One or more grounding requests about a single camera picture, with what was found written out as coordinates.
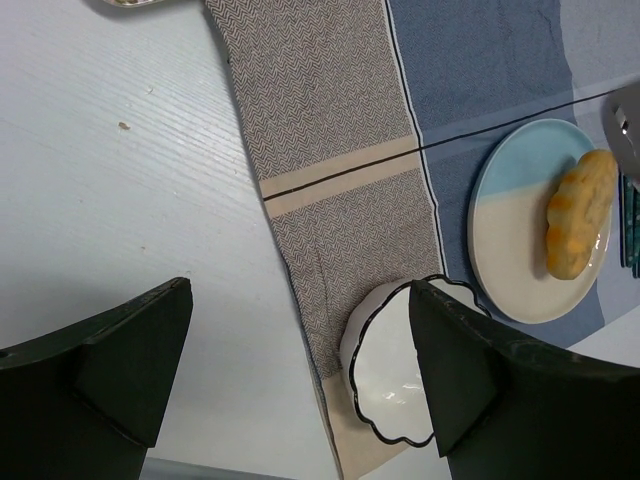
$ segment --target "wood grain surface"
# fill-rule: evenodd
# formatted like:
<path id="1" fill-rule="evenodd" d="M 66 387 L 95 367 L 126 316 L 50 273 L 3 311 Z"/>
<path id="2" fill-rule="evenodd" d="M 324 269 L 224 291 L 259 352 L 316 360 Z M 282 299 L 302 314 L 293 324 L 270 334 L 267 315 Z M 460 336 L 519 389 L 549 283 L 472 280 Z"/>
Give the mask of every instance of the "wood grain surface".
<path id="1" fill-rule="evenodd" d="M 3 5 L 0 347 L 187 276 L 191 329 L 149 455 L 334 478 L 209 19 L 193 0 Z"/>

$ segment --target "herringbone fabric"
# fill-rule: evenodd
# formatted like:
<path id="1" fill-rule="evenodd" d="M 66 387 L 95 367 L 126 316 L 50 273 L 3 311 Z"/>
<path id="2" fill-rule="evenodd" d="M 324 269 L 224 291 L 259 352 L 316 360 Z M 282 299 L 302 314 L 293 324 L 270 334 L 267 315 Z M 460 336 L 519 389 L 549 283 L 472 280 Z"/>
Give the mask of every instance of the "herringbone fabric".
<path id="1" fill-rule="evenodd" d="M 382 0 L 208 0 L 290 274 L 341 474 L 403 445 L 355 415 L 339 346 L 375 287 L 442 271 L 435 205 Z"/>
<path id="2" fill-rule="evenodd" d="M 413 133 L 380 1 L 207 3 L 259 180 Z"/>
<path id="3" fill-rule="evenodd" d="M 413 244 L 437 245 L 427 205 L 416 169 L 272 220 L 323 379 L 339 371 L 344 326 L 371 290 L 439 271 L 437 253 Z"/>

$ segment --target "table runner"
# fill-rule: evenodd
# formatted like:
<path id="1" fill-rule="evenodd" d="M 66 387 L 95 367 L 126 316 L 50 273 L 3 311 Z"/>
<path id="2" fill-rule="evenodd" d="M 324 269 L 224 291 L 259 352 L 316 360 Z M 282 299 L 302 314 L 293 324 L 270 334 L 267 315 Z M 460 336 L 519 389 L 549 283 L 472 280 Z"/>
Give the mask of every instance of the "table runner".
<path id="1" fill-rule="evenodd" d="M 399 278 L 445 273 L 477 286 L 470 190 L 513 129 L 561 118 L 606 146 L 602 99 L 640 72 L 632 3 L 207 0 L 344 478 L 405 448 L 378 441 L 353 412 L 338 360 L 349 314 Z M 483 303 L 570 346 L 640 303 L 617 236 L 614 221 L 598 282 L 564 317 L 522 325 Z"/>

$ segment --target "bread roll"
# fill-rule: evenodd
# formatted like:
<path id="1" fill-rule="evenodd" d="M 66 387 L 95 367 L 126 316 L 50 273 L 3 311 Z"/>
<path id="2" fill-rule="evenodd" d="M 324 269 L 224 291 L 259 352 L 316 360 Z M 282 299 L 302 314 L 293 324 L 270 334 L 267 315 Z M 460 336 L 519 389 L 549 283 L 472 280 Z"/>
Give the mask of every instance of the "bread roll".
<path id="1" fill-rule="evenodd" d="M 586 268 L 611 208 L 617 165 L 611 152 L 593 150 L 569 170 L 547 206 L 547 269 L 573 280 Z"/>

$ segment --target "white bowl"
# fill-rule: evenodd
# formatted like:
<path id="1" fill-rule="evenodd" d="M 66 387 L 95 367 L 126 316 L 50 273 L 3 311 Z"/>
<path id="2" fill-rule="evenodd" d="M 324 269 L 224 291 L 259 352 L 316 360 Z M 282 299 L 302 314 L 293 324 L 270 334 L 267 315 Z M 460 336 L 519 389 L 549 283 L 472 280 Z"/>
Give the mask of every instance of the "white bowl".
<path id="1" fill-rule="evenodd" d="M 471 286 L 432 275 L 425 280 L 478 312 Z M 388 444 L 423 447 L 433 436 L 409 323 L 411 280 L 374 289 L 353 311 L 340 345 L 344 381 L 356 414 Z"/>

